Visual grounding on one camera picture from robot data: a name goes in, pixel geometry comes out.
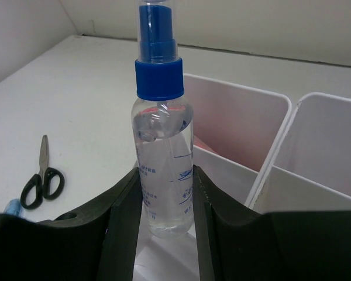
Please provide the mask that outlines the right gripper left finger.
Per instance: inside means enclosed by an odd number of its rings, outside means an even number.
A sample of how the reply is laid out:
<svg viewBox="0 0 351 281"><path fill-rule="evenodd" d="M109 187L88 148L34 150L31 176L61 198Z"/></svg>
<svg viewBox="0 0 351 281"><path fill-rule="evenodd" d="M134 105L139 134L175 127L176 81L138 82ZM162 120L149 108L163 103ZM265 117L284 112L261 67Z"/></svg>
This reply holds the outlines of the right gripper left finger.
<svg viewBox="0 0 351 281"><path fill-rule="evenodd" d="M0 280L131 280L141 213L135 168L55 220L0 214Z"/></svg>

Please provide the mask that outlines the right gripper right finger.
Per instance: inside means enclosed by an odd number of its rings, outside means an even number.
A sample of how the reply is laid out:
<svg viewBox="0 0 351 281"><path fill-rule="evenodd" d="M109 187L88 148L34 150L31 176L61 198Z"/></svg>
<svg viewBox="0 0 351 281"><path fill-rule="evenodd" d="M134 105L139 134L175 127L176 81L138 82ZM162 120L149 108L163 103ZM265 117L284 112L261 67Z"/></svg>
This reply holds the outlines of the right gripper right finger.
<svg viewBox="0 0 351 281"><path fill-rule="evenodd" d="M351 280L351 211L259 214L193 168L201 280Z"/></svg>

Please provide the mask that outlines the red highlighter pen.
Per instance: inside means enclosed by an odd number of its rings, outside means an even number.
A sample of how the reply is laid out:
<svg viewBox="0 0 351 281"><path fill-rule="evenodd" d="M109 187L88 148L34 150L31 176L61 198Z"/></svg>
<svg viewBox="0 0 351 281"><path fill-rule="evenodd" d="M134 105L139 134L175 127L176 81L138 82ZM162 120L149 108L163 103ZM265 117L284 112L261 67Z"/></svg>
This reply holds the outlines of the red highlighter pen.
<svg viewBox="0 0 351 281"><path fill-rule="evenodd" d="M194 136L194 145L201 148L201 149L205 149L211 153L216 154L216 152L212 148L210 148L206 143L204 143L202 140L200 140L196 136Z"/></svg>

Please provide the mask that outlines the blue capped glue pen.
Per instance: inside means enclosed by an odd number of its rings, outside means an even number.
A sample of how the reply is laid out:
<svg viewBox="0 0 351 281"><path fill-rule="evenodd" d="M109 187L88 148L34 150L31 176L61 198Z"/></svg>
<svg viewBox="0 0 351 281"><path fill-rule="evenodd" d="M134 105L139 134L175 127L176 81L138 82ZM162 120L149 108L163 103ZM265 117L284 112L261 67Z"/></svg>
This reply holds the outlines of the blue capped glue pen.
<svg viewBox="0 0 351 281"><path fill-rule="evenodd" d="M143 202L151 233L189 231L192 210L193 117L184 91L173 1L137 1L137 100L131 118Z"/></svg>

